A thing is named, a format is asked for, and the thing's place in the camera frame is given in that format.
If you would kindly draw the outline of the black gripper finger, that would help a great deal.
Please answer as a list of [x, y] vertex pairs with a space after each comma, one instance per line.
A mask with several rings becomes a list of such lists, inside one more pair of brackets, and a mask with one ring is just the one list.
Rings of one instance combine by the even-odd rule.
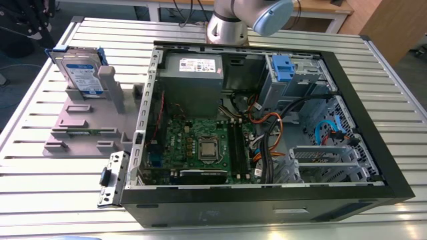
[[56, 46], [53, 37], [50, 35], [50, 30], [52, 30], [50, 24], [41, 27], [41, 29], [38, 30], [40, 39], [37, 40], [37, 43], [42, 48], [53, 48]]

